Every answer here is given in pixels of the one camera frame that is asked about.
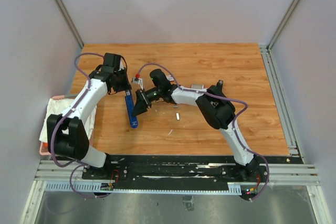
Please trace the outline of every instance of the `blue handle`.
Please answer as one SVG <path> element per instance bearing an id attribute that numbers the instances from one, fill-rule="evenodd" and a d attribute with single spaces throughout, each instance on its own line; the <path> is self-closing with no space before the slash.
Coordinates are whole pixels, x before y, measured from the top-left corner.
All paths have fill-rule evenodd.
<path id="1" fill-rule="evenodd" d="M 130 125 L 132 128 L 136 128 L 138 127 L 138 119 L 136 116 L 132 116 L 134 103 L 132 99 L 132 93 L 130 90 L 126 90 L 125 102 L 127 107 L 128 118 L 130 120 Z"/>

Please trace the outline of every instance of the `metal floor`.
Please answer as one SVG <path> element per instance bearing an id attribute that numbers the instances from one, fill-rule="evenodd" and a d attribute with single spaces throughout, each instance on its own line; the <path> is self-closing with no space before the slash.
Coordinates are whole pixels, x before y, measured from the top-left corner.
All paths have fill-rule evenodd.
<path id="1" fill-rule="evenodd" d="M 190 210 L 183 203 L 183 195 L 113 194 L 106 199 L 84 200 L 72 192 L 45 192 L 35 224 L 40 223 L 317 222 L 306 187 L 277 186 L 268 187 L 253 203 L 243 201 L 239 196 L 196 195 Z"/>

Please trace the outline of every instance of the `silver bracket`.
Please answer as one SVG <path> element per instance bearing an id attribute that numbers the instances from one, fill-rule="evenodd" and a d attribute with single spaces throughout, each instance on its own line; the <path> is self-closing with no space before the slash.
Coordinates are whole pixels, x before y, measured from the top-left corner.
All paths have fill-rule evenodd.
<path id="1" fill-rule="evenodd" d="M 198 165 L 198 168 L 206 167 L 222 167 L 233 164 L 211 163 L 208 165 Z M 36 181 L 50 181 L 50 182 L 68 182 L 72 170 L 76 167 L 76 164 L 70 164 L 65 168 L 59 168 L 53 161 L 40 161 L 38 166 L 35 180 Z M 301 186 L 319 186 L 320 182 L 316 175 L 316 170 L 313 165 L 301 165 L 301 164 L 270 164 L 270 185 L 301 185 Z M 84 180 L 82 179 L 82 171 L 78 169 L 73 175 L 74 182 L 86 182 L 93 185 L 95 182 L 109 183 L 109 180 Z M 229 183 L 230 185 L 252 185 L 253 183 Z M 141 190 L 131 190 L 132 193 L 141 193 Z"/>
<path id="2" fill-rule="evenodd" d="M 143 190 L 143 189 L 114 189 L 113 191 L 100 190 L 100 182 L 74 182 L 76 191 L 83 193 L 131 193 L 131 194 L 192 194 L 192 195 L 242 195 L 240 185 L 228 185 L 228 190 Z M 46 182 L 45 191 L 72 191 L 69 181 Z"/>
<path id="3" fill-rule="evenodd" d="M 42 196 L 46 182 L 44 181 L 34 181 L 31 187 L 25 209 L 23 211 L 20 223 L 21 224 L 31 224 L 35 223 L 35 219 L 38 213 L 38 209 L 41 204 Z"/>
<path id="4" fill-rule="evenodd" d="M 286 105 L 284 93 L 277 76 L 275 65 L 272 61 L 271 54 L 266 46 L 260 46 L 260 53 L 264 61 L 266 74 L 273 93 L 274 101 L 278 110 L 283 133 L 287 142 L 290 156 L 299 156 L 299 149 L 296 135 L 292 126 L 291 118 Z"/>
<path id="5" fill-rule="evenodd" d="M 332 219 L 320 186 L 307 186 L 311 205 L 318 224 L 332 224 Z"/>

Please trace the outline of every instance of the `metal frame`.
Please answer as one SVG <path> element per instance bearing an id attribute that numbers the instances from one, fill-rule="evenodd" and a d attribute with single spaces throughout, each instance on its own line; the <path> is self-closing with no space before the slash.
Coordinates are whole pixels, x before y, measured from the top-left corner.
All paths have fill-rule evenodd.
<path id="1" fill-rule="evenodd" d="M 294 11 L 296 10 L 296 8 L 298 7 L 300 2 L 301 2 L 301 0 L 293 0 L 292 3 L 289 5 L 284 17 L 282 18 L 282 20 L 281 20 L 281 22 L 278 26 L 278 28 L 276 29 L 274 35 L 272 36 L 272 38 L 269 42 L 269 45 L 267 46 L 268 49 L 271 49 L 274 46 L 278 37 L 282 33 L 282 30 L 287 25 L 289 19 L 292 17 Z"/>
<path id="2" fill-rule="evenodd" d="M 42 196 L 45 190 L 46 182 L 34 181 L 31 187 L 25 209 L 23 211 L 20 223 L 35 223 L 38 209 L 41 204 Z"/>
<path id="3" fill-rule="evenodd" d="M 332 219 L 320 186 L 307 186 L 311 205 L 318 224 L 332 224 Z"/>
<path id="4" fill-rule="evenodd" d="M 76 42 L 78 43 L 79 47 L 83 48 L 84 42 L 81 39 L 73 21 L 72 21 L 64 3 L 63 3 L 63 1 L 62 0 L 54 0 L 54 1 L 55 1 L 55 4 L 57 5 L 59 11 L 61 12 L 65 22 L 67 23 L 70 31 L 72 32 L 73 37 L 75 38 Z"/>
<path id="5" fill-rule="evenodd" d="M 297 142 L 296 133 L 292 124 L 291 115 L 288 110 L 288 106 L 286 103 L 286 99 L 284 93 L 282 91 L 282 85 L 277 75 L 276 66 L 272 60 L 271 52 L 267 49 L 266 46 L 260 46 L 260 53 L 262 56 L 262 60 L 264 61 L 266 74 L 268 77 L 268 81 L 273 93 L 274 101 L 278 110 L 279 118 L 281 121 L 283 133 L 285 135 L 285 139 L 287 142 L 289 154 L 291 156 L 300 156 L 305 162 L 305 159 L 300 153 L 300 148 Z"/>
<path id="6" fill-rule="evenodd" d="M 223 165 L 233 165 L 233 164 L 220 164 L 211 163 L 208 166 L 216 167 Z M 48 181 L 48 182 L 69 182 L 69 177 L 71 172 L 77 164 L 70 164 L 65 168 L 60 168 L 54 164 L 54 161 L 40 161 L 38 166 L 35 181 Z M 270 167 L 270 184 L 272 185 L 301 185 L 301 186 L 319 186 L 320 182 L 317 177 L 316 170 L 313 165 L 306 164 L 269 164 Z M 98 179 L 82 179 L 83 168 L 80 168 L 74 172 L 74 181 L 87 183 L 87 185 L 92 185 L 92 183 L 109 183 L 109 180 L 98 180 Z M 253 183 L 228 183 L 229 185 L 252 185 Z"/>

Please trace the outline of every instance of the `red wire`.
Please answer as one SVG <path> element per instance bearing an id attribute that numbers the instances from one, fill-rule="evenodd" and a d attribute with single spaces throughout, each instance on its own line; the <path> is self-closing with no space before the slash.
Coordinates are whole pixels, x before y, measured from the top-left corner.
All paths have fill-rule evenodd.
<path id="1" fill-rule="evenodd" d="M 111 177 L 111 180 L 113 180 L 114 172 L 117 172 L 117 173 L 118 173 L 118 176 L 117 176 L 117 178 L 116 178 L 116 180 L 115 180 L 115 182 L 114 182 L 114 183 L 117 183 L 117 182 L 118 182 L 118 179 L 119 179 L 119 171 L 118 171 L 118 170 L 113 170 L 113 171 L 112 171 L 112 177 Z"/>
<path id="2" fill-rule="evenodd" d="M 258 186 L 260 185 L 260 175 L 259 174 L 257 174 L 257 181 L 258 181 L 258 183 L 257 183 L 256 188 L 258 188 Z"/>

